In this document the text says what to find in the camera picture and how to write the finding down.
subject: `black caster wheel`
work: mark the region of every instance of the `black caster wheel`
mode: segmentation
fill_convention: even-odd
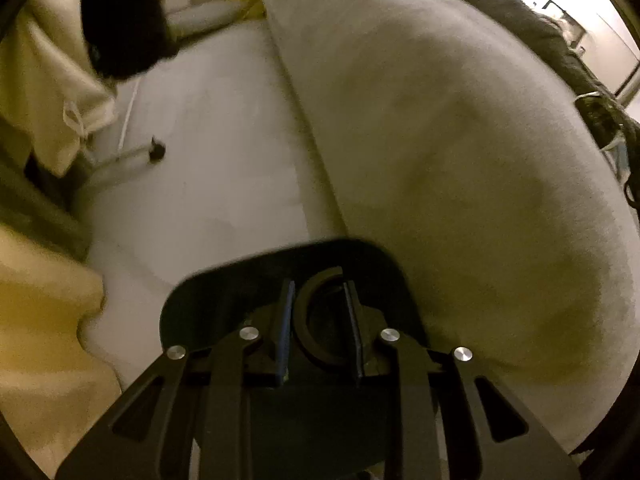
[[[149,162],[155,164],[156,162],[160,162],[164,158],[164,154],[166,153],[166,146],[164,142],[160,142],[159,140],[151,139],[151,147],[149,148]]]

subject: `pillow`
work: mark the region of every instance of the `pillow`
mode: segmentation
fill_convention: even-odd
[[[461,0],[264,1],[350,234],[574,449],[638,357],[640,242],[570,90]]]

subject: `screw head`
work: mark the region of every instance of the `screw head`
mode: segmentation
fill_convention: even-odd
[[[400,333],[395,328],[385,328],[380,332],[380,337],[389,343],[395,343],[400,339]]]
[[[453,357],[455,357],[458,361],[466,362],[471,361],[471,358],[474,356],[474,353],[464,346],[459,346],[453,351]]]
[[[184,346],[175,345],[166,350],[166,356],[172,361],[182,359],[185,355],[187,355],[187,349]]]
[[[240,337],[247,341],[253,341],[260,335],[260,331],[253,326],[245,326],[240,329]]]

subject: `silver bolt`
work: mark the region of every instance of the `silver bolt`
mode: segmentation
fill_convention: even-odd
[[[474,353],[469,350],[469,348],[465,348],[463,346],[459,346],[453,351],[453,356],[462,362],[471,361],[471,358],[474,356]]]
[[[185,355],[187,355],[187,349],[184,346],[180,345],[172,346],[166,351],[166,356],[172,361],[182,359]]]
[[[253,326],[245,326],[240,330],[240,337],[247,341],[253,341],[260,335],[260,331]]]
[[[398,341],[398,339],[400,339],[400,333],[394,328],[385,328],[382,332],[380,332],[380,337],[385,341],[395,343],[396,341]]]

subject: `white cable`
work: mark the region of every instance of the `white cable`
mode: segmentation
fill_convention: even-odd
[[[136,84],[133,87],[133,93],[131,94],[129,106],[127,107],[127,113],[124,116],[124,124],[122,125],[122,129],[120,131],[120,139],[118,140],[118,151],[116,152],[116,155],[119,155],[124,147],[124,140],[127,137],[127,128],[129,127],[129,118],[131,117],[131,111],[133,110],[133,103],[136,100],[136,95],[138,95],[138,88],[140,87],[140,81],[142,81],[142,77],[143,76],[140,76],[136,80]]]

